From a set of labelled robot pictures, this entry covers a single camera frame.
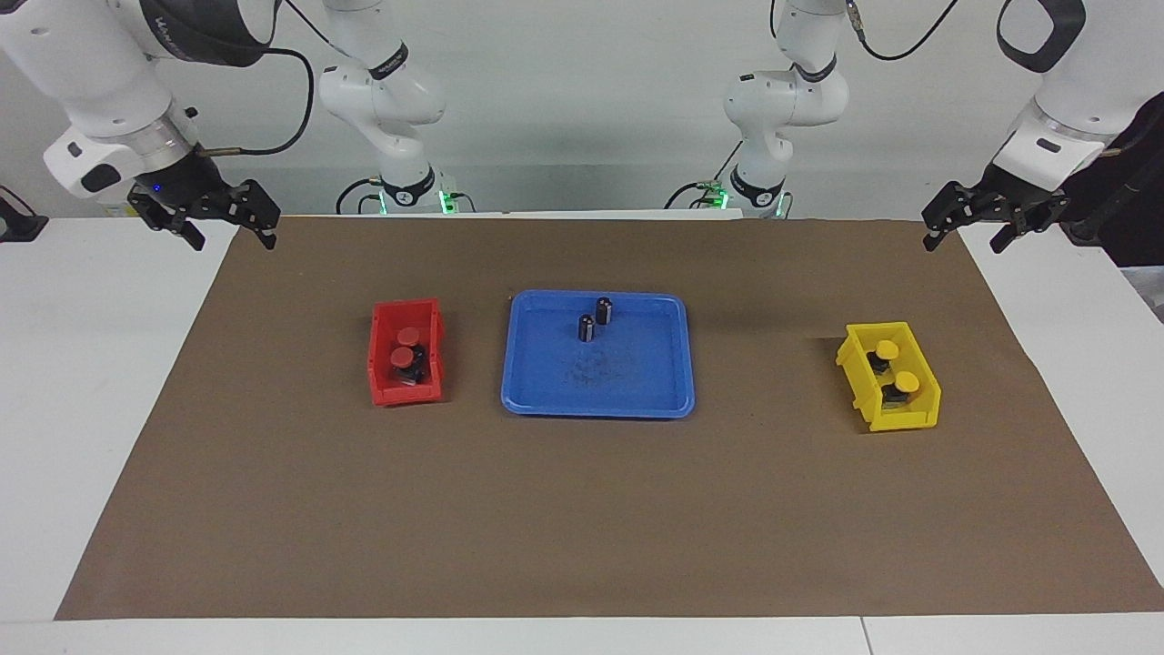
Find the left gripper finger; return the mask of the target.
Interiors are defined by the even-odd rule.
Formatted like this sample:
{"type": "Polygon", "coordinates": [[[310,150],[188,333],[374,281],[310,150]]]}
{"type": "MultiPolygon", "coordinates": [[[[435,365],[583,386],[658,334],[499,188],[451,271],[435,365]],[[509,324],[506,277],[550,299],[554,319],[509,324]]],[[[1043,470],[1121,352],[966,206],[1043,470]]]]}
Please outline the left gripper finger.
{"type": "Polygon", "coordinates": [[[988,242],[992,252],[1005,252],[1009,245],[1013,245],[1016,240],[1023,237],[1029,232],[1031,232],[1031,225],[1027,218],[1008,219],[988,242]]]}
{"type": "Polygon", "coordinates": [[[957,232],[966,216],[966,190],[958,181],[947,181],[937,194],[920,211],[923,223],[927,225],[927,236],[923,247],[927,252],[935,252],[942,241],[957,232]]]}

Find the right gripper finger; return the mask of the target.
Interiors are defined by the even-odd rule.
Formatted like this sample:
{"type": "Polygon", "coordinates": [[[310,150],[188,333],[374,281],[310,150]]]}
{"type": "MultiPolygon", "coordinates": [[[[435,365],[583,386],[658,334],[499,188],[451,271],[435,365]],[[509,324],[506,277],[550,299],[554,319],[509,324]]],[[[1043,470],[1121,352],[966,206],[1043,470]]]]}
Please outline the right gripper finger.
{"type": "Polygon", "coordinates": [[[163,205],[137,205],[136,212],[152,232],[166,232],[182,238],[194,250],[203,250],[206,237],[182,212],[170,213],[163,205]]]}
{"type": "Polygon", "coordinates": [[[267,250],[274,250],[277,244],[277,225],[281,208],[274,198],[267,194],[260,181],[246,179],[236,188],[237,225],[251,232],[267,250]]]}

